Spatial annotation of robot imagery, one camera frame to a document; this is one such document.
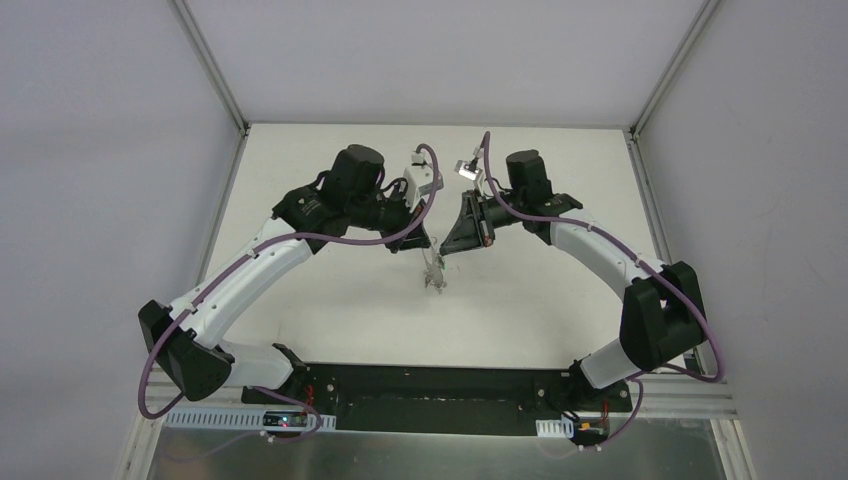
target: metal frame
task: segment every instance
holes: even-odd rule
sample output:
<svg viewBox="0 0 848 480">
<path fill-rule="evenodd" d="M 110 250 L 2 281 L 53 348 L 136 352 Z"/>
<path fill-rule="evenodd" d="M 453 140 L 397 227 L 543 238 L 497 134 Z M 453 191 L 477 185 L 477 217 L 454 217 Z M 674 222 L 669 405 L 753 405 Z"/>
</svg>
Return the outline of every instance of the metal frame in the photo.
<svg viewBox="0 0 848 480">
<path fill-rule="evenodd" d="M 309 121 L 309 122 L 287 122 L 287 121 L 265 121 L 261 119 L 250 119 L 251 124 L 262 124 L 262 125 L 302 125 L 304 123 L 309 125 L 339 125 L 340 122 L 326 122 L 326 121 Z M 341 122 L 344 125 L 412 125 L 412 126 L 422 126 L 422 127 L 480 127 L 479 122 L 404 122 L 403 124 L 399 124 L 397 122 L 366 122 L 366 121 L 350 121 L 350 122 Z M 631 128 L 630 125 L 621 125 L 621 124 L 610 124 L 610 125 L 594 125 L 594 124 L 580 124 L 580 123 L 507 123 L 507 122 L 494 122 L 487 123 L 489 127 L 498 127 L 498 128 L 570 128 L 576 130 L 629 130 Z"/>
<path fill-rule="evenodd" d="M 206 279 L 206 272 L 209 269 L 209 262 L 212 260 L 212 250 L 215 247 L 215 241 L 218 239 L 218 232 L 221 231 L 221 222 L 224 220 L 224 210 L 227 209 L 227 202 L 230 200 L 230 193 L 233 191 L 233 185 L 236 182 L 238 168 L 241 165 L 241 158 L 244 155 L 244 149 L 247 147 L 247 137 L 250 135 L 250 126 L 241 132 L 238 146 L 233 154 L 233 162 L 230 165 L 230 171 L 227 174 L 227 181 L 224 184 L 221 200 L 218 202 L 218 208 L 215 211 L 215 220 L 212 222 L 212 230 L 206 235 L 206 245 L 203 246 L 203 254 L 200 261 L 200 269 L 197 272 L 194 284 L 197 285 Z"/>
<path fill-rule="evenodd" d="M 249 133 L 249 123 L 238 107 L 238 103 L 200 31 L 197 21 L 187 4 L 187 0 L 169 0 L 169 3 L 189 43 L 197 54 L 198 60 L 206 71 L 210 84 L 241 134 L 227 183 L 218 205 L 212 232 L 210 232 L 203 251 L 201 268 L 198 274 L 198 280 L 200 280 L 205 275 L 208 267 L 212 247 L 217 238 L 223 217 L 223 211 L 229 199 L 241 157 L 245 150 Z M 645 166 L 639 149 L 639 134 L 644 130 L 652 114 L 669 91 L 681 67 L 691 54 L 694 45 L 701 38 L 710 20 L 713 18 L 716 9 L 721 4 L 722 0 L 704 0 L 689 30 L 682 39 L 648 102 L 640 113 L 639 118 L 629 129 L 622 128 L 625 142 L 633 162 L 634 175 L 637 179 L 643 208 L 648 217 L 654 248 L 657 255 L 665 261 L 671 261 L 673 254 L 666 238 L 665 222 L 653 190 L 650 172 Z M 707 370 L 709 371 L 709 365 L 712 362 L 710 362 L 710 359 L 707 358 L 708 356 L 702 350 L 696 350 L 696 354 L 701 365 L 708 365 Z M 642 382 L 645 387 L 645 396 L 642 411 L 639 414 L 640 417 L 709 419 L 716 436 L 716 445 L 727 478 L 756 479 L 756 474 L 752 468 L 753 463 L 747 445 L 745 444 L 736 408 L 731 397 L 731 391 L 727 384 L 704 384 L 679 374 L 656 373 L 644 375 Z M 147 402 L 154 409 L 163 407 L 178 393 L 178 389 L 158 367 L 152 373 L 149 385 Z M 631 384 L 630 387 L 634 394 L 639 388 L 635 384 Z M 222 388 L 202 402 L 192 404 L 193 406 L 178 407 L 177 411 L 183 414 L 183 417 L 180 418 L 185 418 L 186 413 L 199 412 L 203 409 L 208 410 L 210 407 L 216 408 L 216 410 L 220 409 L 222 411 L 232 412 L 256 410 L 255 405 L 244 405 L 241 403 L 241 394 L 242 391 L 238 388 Z M 269 406 L 269 409 L 279 409 L 279 406 Z M 624 413 L 610 414 L 613 417 L 627 415 Z M 147 477 L 160 431 L 168 421 L 168 418 L 171 417 L 167 416 L 165 419 L 148 421 L 144 420 L 140 415 L 136 415 L 136 421 L 122 454 L 121 461 L 117 466 L 115 478 L 142 479 Z"/>
<path fill-rule="evenodd" d="M 642 130 L 645 129 L 645 125 L 647 125 L 648 120 L 651 119 L 651 115 L 653 115 L 654 110 L 656 110 L 660 101 L 665 97 L 665 94 L 668 92 L 674 82 L 674 79 L 677 78 L 677 75 L 680 73 L 686 59 L 689 58 L 689 55 L 692 53 L 692 48 L 707 29 L 716 9 L 723 1 L 724 0 L 704 0 L 701 4 L 701 8 L 695 15 L 695 19 L 692 20 L 692 24 L 689 25 L 686 35 L 683 36 L 683 40 L 680 42 L 680 45 L 678 45 L 674 55 L 671 56 L 671 60 L 665 67 L 665 71 L 663 71 L 660 81 L 657 82 L 657 86 L 654 87 L 654 91 L 651 92 L 651 96 L 648 98 L 648 102 L 645 104 L 645 107 L 642 108 L 639 118 L 630 130 L 637 140 L 639 139 L 639 135 L 642 133 Z"/>
<path fill-rule="evenodd" d="M 188 43 L 191 45 L 192 50 L 194 50 L 195 55 L 197 55 L 197 60 L 206 72 L 209 83 L 212 84 L 212 89 L 218 94 L 218 98 L 221 100 L 233 123 L 235 123 L 239 133 L 243 136 L 247 130 L 248 122 L 241 113 L 241 108 L 239 108 L 235 96 L 232 90 L 230 90 L 227 80 L 224 78 L 224 74 L 221 73 L 221 67 L 215 61 L 212 50 L 209 48 L 209 44 L 206 43 L 206 38 L 203 37 L 200 26 L 194 18 L 194 14 L 191 13 L 191 8 L 189 8 L 186 0 L 170 0 L 168 3 L 174 11 L 177 21 L 180 22 Z"/>
</svg>

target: small object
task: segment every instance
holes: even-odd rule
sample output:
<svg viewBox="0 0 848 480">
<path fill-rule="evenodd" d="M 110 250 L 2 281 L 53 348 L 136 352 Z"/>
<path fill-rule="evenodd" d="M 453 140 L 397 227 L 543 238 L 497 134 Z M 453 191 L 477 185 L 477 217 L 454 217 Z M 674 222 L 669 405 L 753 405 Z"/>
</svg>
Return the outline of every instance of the small object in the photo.
<svg viewBox="0 0 848 480">
<path fill-rule="evenodd" d="M 426 289 L 432 285 L 439 292 L 439 295 L 441 295 L 442 289 L 448 286 L 448 282 L 445 281 L 445 275 L 442 273 L 445 269 L 445 260 L 436 251 L 436 243 L 438 243 L 437 238 L 433 238 L 433 241 L 430 242 L 430 259 L 432 260 L 427 258 L 427 253 L 424 250 L 421 250 L 421 254 L 424 256 L 424 266 L 426 267 L 426 270 L 424 270 L 424 288 Z"/>
<path fill-rule="evenodd" d="M 574 438 L 574 422 L 565 415 L 561 415 L 559 421 L 562 423 L 562 432 L 565 434 L 565 438 Z"/>
<path fill-rule="evenodd" d="M 412 154 L 412 164 L 403 171 L 403 178 L 406 179 L 404 200 L 410 212 L 415 210 L 424 196 L 445 186 L 442 176 L 434 179 L 432 172 L 433 166 L 427 163 L 423 153 Z"/>
<path fill-rule="evenodd" d="M 474 183 L 478 183 L 483 178 L 483 170 L 477 168 L 476 162 L 473 161 L 459 160 L 453 167 L 453 171 Z"/>
<path fill-rule="evenodd" d="M 290 429 L 304 428 L 309 423 L 309 415 L 305 412 L 291 412 L 280 410 L 268 410 L 262 417 L 262 425 L 265 430 L 272 432 L 285 432 Z"/>
</svg>

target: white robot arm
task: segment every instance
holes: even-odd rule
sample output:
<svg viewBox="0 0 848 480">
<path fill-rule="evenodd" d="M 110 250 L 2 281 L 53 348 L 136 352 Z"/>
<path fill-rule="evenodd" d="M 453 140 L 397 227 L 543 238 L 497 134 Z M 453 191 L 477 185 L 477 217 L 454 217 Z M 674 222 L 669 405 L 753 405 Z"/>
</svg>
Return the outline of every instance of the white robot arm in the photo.
<svg viewBox="0 0 848 480">
<path fill-rule="evenodd" d="M 497 198 L 477 188 L 463 194 L 459 219 L 439 248 L 441 255 L 492 246 L 495 230 L 522 222 L 525 230 L 548 245 L 562 250 L 589 268 L 622 299 L 618 338 L 576 361 L 569 369 L 579 381 L 576 396 L 591 397 L 613 383 L 641 371 L 650 371 L 699 345 L 705 340 L 697 320 L 639 262 L 645 262 L 683 292 L 703 312 L 700 288 L 694 270 L 683 262 L 664 265 L 641 255 L 624 253 L 634 249 L 593 232 L 602 226 L 583 205 L 567 194 L 554 194 L 539 152 L 516 152 L 506 159 L 510 189 L 500 194 L 511 209 L 536 218 L 559 217 L 566 222 L 522 221 L 507 211 Z M 472 180 L 482 174 L 472 162 L 456 168 Z"/>
<path fill-rule="evenodd" d="M 430 248 L 420 220 L 417 227 L 410 224 L 423 215 L 422 197 L 441 188 L 441 177 L 434 181 L 437 175 L 422 154 L 413 154 L 412 160 L 403 177 L 381 188 L 383 157 L 367 147 L 349 146 L 331 170 L 286 194 L 252 239 L 206 281 L 168 305 L 151 300 L 142 307 L 139 321 L 149 351 L 172 329 L 156 361 L 186 398 L 200 400 L 221 386 L 276 389 L 288 379 L 293 368 L 285 348 L 223 338 L 268 287 L 327 243 L 313 234 L 341 237 L 353 226 L 379 231 L 385 238 L 380 242 L 392 253 Z M 409 233 L 386 238 L 404 229 Z"/>
</svg>

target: black joint housing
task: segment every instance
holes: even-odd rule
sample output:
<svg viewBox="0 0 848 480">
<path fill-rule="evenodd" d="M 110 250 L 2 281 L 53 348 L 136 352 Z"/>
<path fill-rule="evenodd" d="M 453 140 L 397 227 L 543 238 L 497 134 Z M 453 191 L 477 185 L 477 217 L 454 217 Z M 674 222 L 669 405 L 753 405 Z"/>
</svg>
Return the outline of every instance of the black joint housing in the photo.
<svg viewBox="0 0 848 480">
<path fill-rule="evenodd" d="M 388 233 L 402 230 L 412 216 L 402 196 L 387 199 L 383 194 L 354 198 L 346 211 L 352 227 Z"/>
<path fill-rule="evenodd" d="M 350 217 L 327 205 L 311 187 L 296 188 L 271 209 L 274 218 L 281 218 L 298 232 L 322 233 L 341 237 L 347 232 Z M 318 253 L 327 242 L 308 239 L 312 253 Z"/>
<path fill-rule="evenodd" d="M 558 193 L 543 202 L 528 206 L 526 213 L 540 217 L 559 217 L 574 208 L 583 208 L 583 204 L 567 193 Z M 522 222 L 521 224 L 525 230 L 542 239 L 546 245 L 551 244 L 550 222 Z"/>
<path fill-rule="evenodd" d="M 660 272 L 704 314 L 695 270 L 684 262 Z M 655 279 L 637 279 L 624 290 L 619 340 L 627 358 L 650 371 L 706 340 L 704 331 L 680 300 Z"/>
<path fill-rule="evenodd" d="M 521 192 L 522 202 L 536 204 L 551 198 L 554 192 L 538 150 L 524 150 L 506 157 L 509 184 Z"/>
<path fill-rule="evenodd" d="M 148 352 L 174 321 L 170 309 L 156 300 L 141 307 L 138 320 Z M 232 362 L 231 355 L 198 345 L 180 328 L 174 330 L 156 356 L 156 363 L 192 402 L 218 390 L 230 376 Z"/>
<path fill-rule="evenodd" d="M 629 394 L 630 389 L 624 380 L 619 380 L 604 388 L 596 389 L 589 383 L 589 379 L 586 378 L 586 374 L 580 368 L 581 363 L 582 360 L 575 360 L 568 367 L 568 388 L 565 392 L 565 403 L 571 405 L 574 410 L 591 410 L 591 408 L 585 407 L 596 404 L 598 401 L 602 401 L 604 398 L 610 396 L 617 397 L 619 392 L 622 391 Z"/>
<path fill-rule="evenodd" d="M 324 184 L 321 197 L 328 205 L 345 210 L 351 200 L 374 191 L 385 160 L 376 150 L 363 145 L 350 145 L 336 155 L 336 161 Z"/>
<path fill-rule="evenodd" d="M 280 386 L 279 389 L 277 389 L 277 391 L 289 398 L 301 397 L 303 388 L 308 382 L 307 372 L 309 372 L 309 368 L 303 360 L 298 358 L 298 356 L 285 345 L 275 343 L 273 346 L 282 352 L 292 365 L 291 375 L 289 375 L 289 378 L 282 386 Z"/>
</svg>

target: white backdrop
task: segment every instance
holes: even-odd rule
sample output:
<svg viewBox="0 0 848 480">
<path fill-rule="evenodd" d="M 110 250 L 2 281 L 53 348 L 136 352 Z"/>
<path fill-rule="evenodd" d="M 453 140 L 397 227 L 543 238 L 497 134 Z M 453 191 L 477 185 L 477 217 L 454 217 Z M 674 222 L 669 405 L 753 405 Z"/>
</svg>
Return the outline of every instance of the white backdrop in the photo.
<svg viewBox="0 0 848 480">
<path fill-rule="evenodd" d="M 283 195 L 332 166 L 351 143 L 386 158 L 399 176 L 424 141 L 436 150 L 445 188 L 425 221 L 444 239 L 471 183 L 453 172 L 469 158 L 479 127 L 255 125 L 212 256 L 216 269 L 256 232 Z M 640 251 L 652 253 L 630 158 L 620 131 L 496 128 L 492 167 L 538 149 L 554 190 L 567 192 Z M 351 229 L 351 236 L 376 233 Z M 564 368 L 617 337 L 621 301 L 579 262 L 523 230 L 496 232 L 493 247 L 446 257 L 448 287 L 424 289 L 420 250 L 328 245 L 274 284 L 227 338 L 285 343 L 309 361 Z"/>
<path fill-rule="evenodd" d="M 702 0 L 191 0 L 255 122 L 630 126 Z"/>
<path fill-rule="evenodd" d="M 848 470 L 846 24 L 840 0 L 725 2 L 642 136 L 760 478 Z"/>
</svg>

